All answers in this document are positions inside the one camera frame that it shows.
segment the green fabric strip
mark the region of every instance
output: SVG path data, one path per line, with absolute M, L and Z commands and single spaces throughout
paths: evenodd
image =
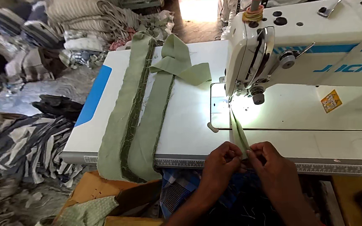
M 164 43 L 161 57 L 159 62 L 149 68 L 151 73 L 166 71 L 194 86 L 212 80 L 209 64 L 192 66 L 188 46 L 174 34 L 171 34 Z
M 173 84 L 174 76 L 172 74 L 164 71 L 157 73 L 129 149 L 128 166 L 132 172 L 145 181 L 161 179 L 161 174 L 153 169 L 154 154 Z
M 142 107 L 154 44 L 154 38 L 144 33 L 133 36 L 129 66 L 98 151 L 97 169 L 103 178 L 139 180 L 128 169 L 127 158 Z
M 230 121 L 231 128 L 233 130 L 234 143 L 241 149 L 243 153 L 243 159 L 247 158 L 246 150 L 251 150 L 247 141 L 247 137 L 244 134 L 243 127 L 235 116 L 230 106 Z
M 209 64 L 192 66 L 188 46 L 177 36 L 170 35 L 167 38 L 161 55 L 162 59 L 149 68 L 151 73 L 157 72 L 157 75 L 128 155 L 129 168 L 145 181 L 161 178 L 153 168 L 154 154 L 174 84 L 174 76 L 179 76 L 195 86 L 211 80 Z

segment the yellow sticker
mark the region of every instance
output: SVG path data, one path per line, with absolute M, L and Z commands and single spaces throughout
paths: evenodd
M 331 112 L 333 109 L 337 108 L 342 104 L 339 95 L 337 95 L 336 90 L 333 90 L 330 92 L 327 96 L 325 96 L 321 103 L 323 105 L 323 108 L 325 109 L 326 113 Z

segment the cardboard box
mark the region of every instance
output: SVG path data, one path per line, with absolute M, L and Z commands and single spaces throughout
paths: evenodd
M 133 218 L 133 217 L 106 217 L 104 226 L 159 226 L 163 219 Z
M 63 210 L 69 206 L 112 195 L 115 195 L 119 206 L 113 209 L 109 216 L 118 216 L 130 209 L 158 200 L 161 183 L 161 180 L 150 181 L 146 184 L 110 181 L 100 177 L 97 171 L 86 172 L 54 222 L 62 214 Z

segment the industrial sewing machine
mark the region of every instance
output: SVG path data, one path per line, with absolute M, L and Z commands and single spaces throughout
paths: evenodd
M 234 18 L 211 125 L 246 130 L 362 130 L 362 4 L 320 0 Z

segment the measuring ruler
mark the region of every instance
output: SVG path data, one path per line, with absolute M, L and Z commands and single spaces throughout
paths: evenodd
M 204 156 L 186 156 L 189 158 L 174 158 L 177 155 L 157 154 L 155 166 L 159 168 L 203 168 Z M 362 176 L 362 160 L 358 159 L 325 159 L 325 158 L 288 158 L 294 162 L 298 173 L 316 175 L 357 175 Z

